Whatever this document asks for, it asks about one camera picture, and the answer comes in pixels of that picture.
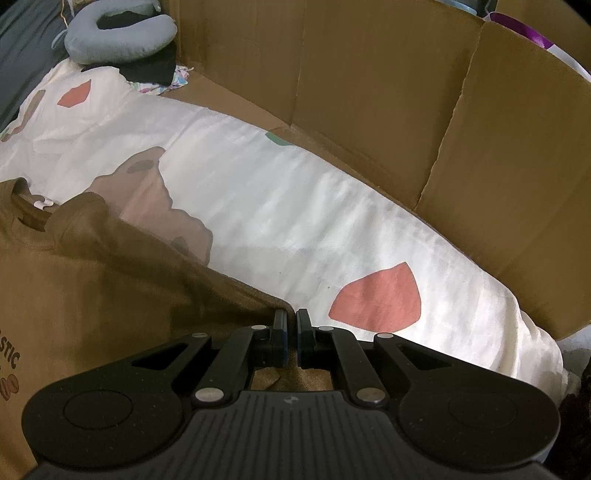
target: cardboard box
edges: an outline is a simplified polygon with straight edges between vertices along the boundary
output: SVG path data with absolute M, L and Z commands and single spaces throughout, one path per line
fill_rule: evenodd
M 555 338 L 591 319 L 591 85 L 435 0 L 169 0 L 172 98 L 273 131 L 422 218 Z

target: bed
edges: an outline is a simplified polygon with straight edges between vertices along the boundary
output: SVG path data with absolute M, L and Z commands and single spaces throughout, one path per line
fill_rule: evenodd
M 138 93 L 112 67 L 67 59 L 28 95 L 0 134 L 0 180 L 16 177 L 59 204 L 99 193 L 183 255 L 307 308 L 315 326 L 395 332 L 556 403 L 569 386 L 550 335 L 421 220 L 261 128 Z

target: gray neck pillow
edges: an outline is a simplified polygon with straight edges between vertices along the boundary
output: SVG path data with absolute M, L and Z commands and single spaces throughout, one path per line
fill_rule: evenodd
M 100 30 L 96 26 L 101 17 L 125 11 L 154 15 L 161 8 L 158 0 L 97 0 L 87 5 L 66 30 L 64 45 L 72 60 L 83 65 L 127 63 L 162 50 L 177 34 L 177 26 L 168 15 L 112 30 Z

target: brown t-shirt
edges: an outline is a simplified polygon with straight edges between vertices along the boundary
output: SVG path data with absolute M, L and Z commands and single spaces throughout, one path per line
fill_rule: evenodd
M 43 212 L 24 179 L 0 183 L 0 478 L 35 465 L 25 403 L 61 378 L 186 333 L 272 321 L 285 302 L 114 217 L 95 193 Z

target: white fabric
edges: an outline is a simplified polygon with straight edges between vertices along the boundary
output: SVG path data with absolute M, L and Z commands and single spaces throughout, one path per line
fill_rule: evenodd
M 56 105 L 89 79 L 86 101 Z M 23 176 L 32 193 L 62 203 L 131 155 L 163 147 L 160 172 L 174 208 L 213 232 L 214 270 L 307 308 L 316 326 L 372 340 L 329 310 L 347 284 L 406 263 L 420 319 L 398 335 L 529 382 L 557 403 L 563 398 L 560 350 L 511 292 L 363 183 L 235 118 L 133 91 L 110 67 L 81 73 L 66 60 L 41 87 L 46 94 L 30 122 L 0 142 L 0 180 Z

